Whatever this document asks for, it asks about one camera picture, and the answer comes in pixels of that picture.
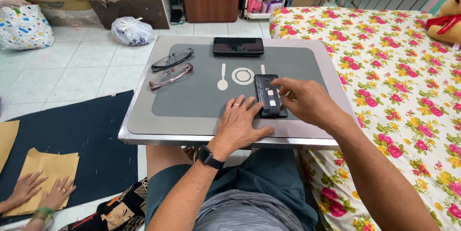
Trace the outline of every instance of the bed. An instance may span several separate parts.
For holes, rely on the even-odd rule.
[[[282,8],[269,27],[272,38],[324,41],[365,135],[406,176],[442,230],[461,230],[461,51],[426,35],[430,17]],[[379,230],[341,151],[300,153],[326,230]]]

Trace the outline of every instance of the table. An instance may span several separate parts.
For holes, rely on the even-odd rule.
[[[120,128],[120,140],[136,145],[207,144],[213,138],[225,103],[240,94],[255,96],[254,74],[317,81],[343,110],[356,118],[321,41],[263,39],[265,53],[261,57],[215,57],[212,42],[212,37],[158,37]],[[161,73],[152,72],[152,63],[187,47],[195,51],[186,60],[194,69],[151,91],[148,82]],[[220,90],[217,82],[222,79],[223,67],[228,87]],[[275,132],[250,147],[338,149],[336,141],[324,130],[302,122],[291,112],[287,118],[277,119],[257,115],[253,126],[271,126]]]

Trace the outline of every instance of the bracelet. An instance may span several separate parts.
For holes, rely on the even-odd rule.
[[[32,219],[41,219],[44,222],[48,222],[48,220],[53,216],[53,212],[54,211],[48,207],[40,207],[34,212]]]

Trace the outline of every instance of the right hand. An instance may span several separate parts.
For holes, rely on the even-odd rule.
[[[42,200],[40,201],[38,207],[47,207],[53,211],[60,208],[61,204],[77,188],[76,186],[72,186],[74,180],[68,180],[69,176],[64,177],[62,181],[61,179],[56,179],[50,192],[42,192]]]
[[[349,122],[352,117],[344,112],[328,95],[325,88],[315,81],[294,80],[288,77],[275,79],[273,86],[280,85],[280,100],[297,118],[329,132],[332,128]],[[296,100],[285,94],[294,92]]]

